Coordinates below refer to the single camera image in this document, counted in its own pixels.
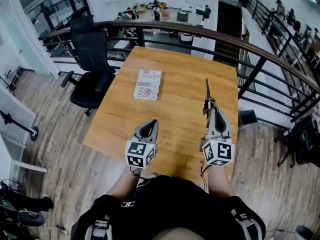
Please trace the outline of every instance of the desk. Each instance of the desk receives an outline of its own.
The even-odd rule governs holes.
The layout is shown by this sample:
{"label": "desk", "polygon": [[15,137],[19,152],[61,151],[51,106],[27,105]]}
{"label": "desk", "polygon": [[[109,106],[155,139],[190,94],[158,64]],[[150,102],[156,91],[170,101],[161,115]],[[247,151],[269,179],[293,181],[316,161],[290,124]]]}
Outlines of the desk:
{"label": "desk", "polygon": [[[158,100],[134,99],[140,69],[162,70]],[[234,67],[196,56],[134,47],[107,91],[83,143],[114,159],[125,159],[126,142],[141,123],[159,121],[156,158],[148,170],[199,181],[200,139],[206,134],[203,115],[206,78],[211,95],[231,123],[237,144],[238,85]],[[227,165],[231,179],[234,164]]]}

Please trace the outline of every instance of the black office chair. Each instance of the black office chair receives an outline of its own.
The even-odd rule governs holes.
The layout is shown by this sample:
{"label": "black office chair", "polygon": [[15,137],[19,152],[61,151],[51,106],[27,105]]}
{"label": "black office chair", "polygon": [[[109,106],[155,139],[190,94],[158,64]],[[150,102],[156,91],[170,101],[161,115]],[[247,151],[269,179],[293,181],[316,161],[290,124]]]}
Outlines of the black office chair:
{"label": "black office chair", "polygon": [[72,78],[74,71],[70,71],[61,87],[64,88],[68,82],[75,85],[70,101],[86,108],[85,114],[89,116],[92,109],[100,106],[116,71],[108,64],[107,33],[104,29],[95,29],[93,15],[73,21],[70,32],[77,60],[88,72],[77,81]]}
{"label": "black office chair", "polygon": [[287,146],[287,152],[283,158],[280,157],[277,166],[280,167],[285,159],[291,155],[292,162],[290,168],[295,165],[295,160],[298,165],[313,163],[317,167],[320,167],[319,140],[318,127],[313,121],[312,116],[308,115],[301,118],[292,130],[288,130],[286,139],[274,139],[275,143],[280,141]]}

